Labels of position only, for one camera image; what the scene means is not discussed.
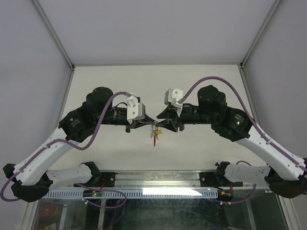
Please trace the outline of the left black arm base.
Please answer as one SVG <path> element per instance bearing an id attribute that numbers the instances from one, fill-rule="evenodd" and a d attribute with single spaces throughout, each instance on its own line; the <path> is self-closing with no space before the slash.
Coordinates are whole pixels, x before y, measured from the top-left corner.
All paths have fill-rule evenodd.
<path id="1" fill-rule="evenodd" d="M 93 161 L 81 163 L 80 166 L 87 166 L 91 173 L 91 178 L 85 183 L 81 183 L 87 187 L 110 187 L 115 186 L 115 172 L 102 172 L 98 169 Z"/>

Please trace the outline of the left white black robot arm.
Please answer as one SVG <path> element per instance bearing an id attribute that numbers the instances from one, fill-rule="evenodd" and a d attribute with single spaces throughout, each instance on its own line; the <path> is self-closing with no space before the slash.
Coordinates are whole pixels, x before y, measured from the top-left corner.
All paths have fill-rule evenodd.
<path id="1" fill-rule="evenodd" d="M 0 192 L 11 184 L 13 202 L 34 202 L 49 191 L 68 185 L 98 186 L 101 172 L 93 161 L 75 168 L 51 170 L 51 166 L 72 148 L 86 150 L 93 143 L 101 125 L 125 126 L 127 130 L 152 125 L 140 99 L 128 92 L 113 93 L 98 87 L 86 96 L 81 107 L 67 113 L 52 135 L 29 157 L 18 164 L 8 163 L 3 171 L 7 177 Z"/>

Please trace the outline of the red silver carabiner keyring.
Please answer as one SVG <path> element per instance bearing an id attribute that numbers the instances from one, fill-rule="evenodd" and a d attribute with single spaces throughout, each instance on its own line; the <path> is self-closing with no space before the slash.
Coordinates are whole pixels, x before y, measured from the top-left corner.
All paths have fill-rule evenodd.
<path id="1" fill-rule="evenodd" d="M 159 140 L 159 135 L 155 133 L 157 129 L 160 129 L 160 128 L 157 126 L 157 122 L 155 122 L 154 125 L 151 125 L 151 134 L 150 134 L 150 137 L 153 139 L 154 147 L 156 147 L 157 141 Z"/>

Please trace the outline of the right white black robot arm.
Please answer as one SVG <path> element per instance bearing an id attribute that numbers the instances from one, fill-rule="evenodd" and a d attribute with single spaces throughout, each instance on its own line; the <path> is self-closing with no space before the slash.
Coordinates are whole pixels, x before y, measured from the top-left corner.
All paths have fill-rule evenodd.
<path id="1" fill-rule="evenodd" d="M 198 90 L 198 105 L 173 103 L 182 94 L 168 90 L 166 109 L 157 118 L 159 127 L 173 132 L 185 125 L 210 125 L 219 136 L 252 151 L 265 161 L 264 166 L 216 163 L 213 175 L 205 178 L 207 185 L 220 188 L 231 183 L 266 186 L 279 196 L 294 198 L 307 192 L 307 160 L 297 157 L 267 136 L 243 110 L 227 106 L 226 96 L 212 85 Z"/>

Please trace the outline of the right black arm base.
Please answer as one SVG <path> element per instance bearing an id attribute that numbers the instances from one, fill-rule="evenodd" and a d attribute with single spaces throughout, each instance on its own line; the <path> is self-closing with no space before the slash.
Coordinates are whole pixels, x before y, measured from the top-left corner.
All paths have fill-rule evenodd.
<path id="1" fill-rule="evenodd" d="M 230 162 L 228 161 L 222 161 L 215 164 L 217 168 L 214 172 L 200 172 L 199 180 L 201 187 L 214 187 L 220 190 L 222 187 L 230 188 L 233 182 L 225 177 L 225 170 L 229 164 Z"/>

